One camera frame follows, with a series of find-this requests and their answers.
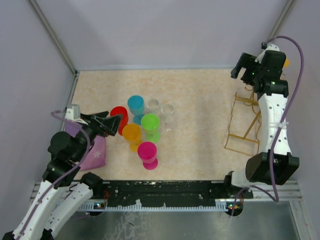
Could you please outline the orange wine glass front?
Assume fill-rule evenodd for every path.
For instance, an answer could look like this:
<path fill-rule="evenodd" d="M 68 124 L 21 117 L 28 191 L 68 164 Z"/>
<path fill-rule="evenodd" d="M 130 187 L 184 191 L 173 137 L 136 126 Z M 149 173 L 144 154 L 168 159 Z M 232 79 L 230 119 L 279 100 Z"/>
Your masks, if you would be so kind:
<path fill-rule="evenodd" d="M 135 123 L 127 124 L 122 130 L 122 136 L 129 144 L 130 150 L 136 153 L 138 147 L 143 142 L 140 126 Z"/>

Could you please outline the orange wine glass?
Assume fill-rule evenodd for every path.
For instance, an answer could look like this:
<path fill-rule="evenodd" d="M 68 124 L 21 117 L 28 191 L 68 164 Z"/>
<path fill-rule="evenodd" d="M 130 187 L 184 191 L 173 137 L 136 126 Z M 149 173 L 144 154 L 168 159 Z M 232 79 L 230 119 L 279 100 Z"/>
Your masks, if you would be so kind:
<path fill-rule="evenodd" d="M 283 68 L 287 68 L 290 65 L 290 63 L 291 63 L 291 61 L 289 60 L 289 58 L 286 58 L 284 65 L 283 65 Z"/>
<path fill-rule="evenodd" d="M 135 123 L 127 124 L 122 130 L 122 136 L 129 144 L 130 150 L 136 153 L 138 147 L 143 142 L 140 126 Z"/>

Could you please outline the blue plastic wine glass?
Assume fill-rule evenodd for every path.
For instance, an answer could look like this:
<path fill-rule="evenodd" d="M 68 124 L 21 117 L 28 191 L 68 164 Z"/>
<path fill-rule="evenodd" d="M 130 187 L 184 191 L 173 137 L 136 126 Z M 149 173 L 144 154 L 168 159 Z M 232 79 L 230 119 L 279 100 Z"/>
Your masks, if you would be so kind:
<path fill-rule="evenodd" d="M 141 120 L 144 116 L 145 102 L 142 96 L 133 95 L 127 101 L 128 108 L 133 114 L 133 122 L 141 125 Z"/>

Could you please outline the orange wine glass back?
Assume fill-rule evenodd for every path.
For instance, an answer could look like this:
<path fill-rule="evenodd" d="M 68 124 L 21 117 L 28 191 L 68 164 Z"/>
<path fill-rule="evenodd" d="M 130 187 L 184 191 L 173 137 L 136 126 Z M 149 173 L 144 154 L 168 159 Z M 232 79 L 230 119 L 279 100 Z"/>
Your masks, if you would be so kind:
<path fill-rule="evenodd" d="M 291 61 L 289 60 L 289 58 L 286 58 L 284 65 L 283 65 L 283 68 L 287 68 L 290 65 L 290 63 L 291 63 Z"/>

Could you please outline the green plastic wine glass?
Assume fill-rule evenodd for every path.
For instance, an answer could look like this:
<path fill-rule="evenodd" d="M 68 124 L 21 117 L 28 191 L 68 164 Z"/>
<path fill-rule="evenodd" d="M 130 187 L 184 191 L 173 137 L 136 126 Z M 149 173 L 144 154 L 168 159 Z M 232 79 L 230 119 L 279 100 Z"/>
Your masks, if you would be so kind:
<path fill-rule="evenodd" d="M 160 119 L 157 115 L 153 113 L 144 115 L 141 119 L 141 126 L 148 142 L 156 144 L 160 140 Z"/>

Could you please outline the clear wine glass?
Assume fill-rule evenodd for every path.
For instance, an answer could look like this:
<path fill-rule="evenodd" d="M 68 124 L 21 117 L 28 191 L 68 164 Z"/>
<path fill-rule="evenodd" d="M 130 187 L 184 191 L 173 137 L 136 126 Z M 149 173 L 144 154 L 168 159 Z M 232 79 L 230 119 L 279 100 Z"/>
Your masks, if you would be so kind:
<path fill-rule="evenodd" d="M 147 102 L 147 112 L 149 114 L 155 114 L 155 115 L 159 115 L 160 114 L 160 103 L 157 99 L 150 99 Z"/>
<path fill-rule="evenodd" d="M 172 104 L 164 104 L 161 107 L 161 116 L 166 130 L 169 132 L 173 128 L 175 107 Z"/>

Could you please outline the pink plastic wine glass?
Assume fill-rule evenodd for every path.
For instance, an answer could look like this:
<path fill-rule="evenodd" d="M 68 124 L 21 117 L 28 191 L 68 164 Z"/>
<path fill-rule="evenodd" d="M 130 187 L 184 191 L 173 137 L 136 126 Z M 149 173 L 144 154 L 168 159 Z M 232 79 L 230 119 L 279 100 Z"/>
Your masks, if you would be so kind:
<path fill-rule="evenodd" d="M 154 170 L 158 166 L 157 146 L 150 141 L 145 141 L 137 148 L 137 154 L 142 165 L 147 170 Z"/>

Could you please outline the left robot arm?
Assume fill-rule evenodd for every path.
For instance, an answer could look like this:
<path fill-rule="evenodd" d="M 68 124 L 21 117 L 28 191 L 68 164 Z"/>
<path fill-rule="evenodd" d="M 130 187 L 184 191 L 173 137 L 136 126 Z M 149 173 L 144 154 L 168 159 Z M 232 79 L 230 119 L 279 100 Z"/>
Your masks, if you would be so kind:
<path fill-rule="evenodd" d="M 43 173 L 36 197 L 20 224 L 4 234 L 4 240 L 53 240 L 82 204 L 91 197 L 97 199 L 103 195 L 103 179 L 89 172 L 57 205 L 62 194 L 72 186 L 95 138 L 115 136 L 123 115 L 109 116 L 105 111 L 91 115 L 75 113 L 71 118 L 62 118 L 60 113 L 61 110 L 55 110 L 51 116 L 73 126 L 78 132 L 75 136 L 65 131 L 53 135 L 48 147 L 51 160 Z"/>

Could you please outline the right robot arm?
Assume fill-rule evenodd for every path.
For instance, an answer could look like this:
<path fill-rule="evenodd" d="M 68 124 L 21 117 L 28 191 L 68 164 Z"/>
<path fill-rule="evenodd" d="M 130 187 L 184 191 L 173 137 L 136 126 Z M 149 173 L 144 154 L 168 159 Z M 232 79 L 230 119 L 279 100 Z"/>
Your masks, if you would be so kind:
<path fill-rule="evenodd" d="M 285 53 L 265 50 L 261 57 L 242 53 L 230 76 L 253 87 L 261 113 L 259 152 L 252 156 L 242 170 L 229 172 L 224 179 L 223 192 L 235 198 L 241 189 L 254 183 L 282 186 L 300 165 L 292 155 L 287 136 L 285 114 L 288 111 L 288 82 L 281 78 L 286 61 Z"/>

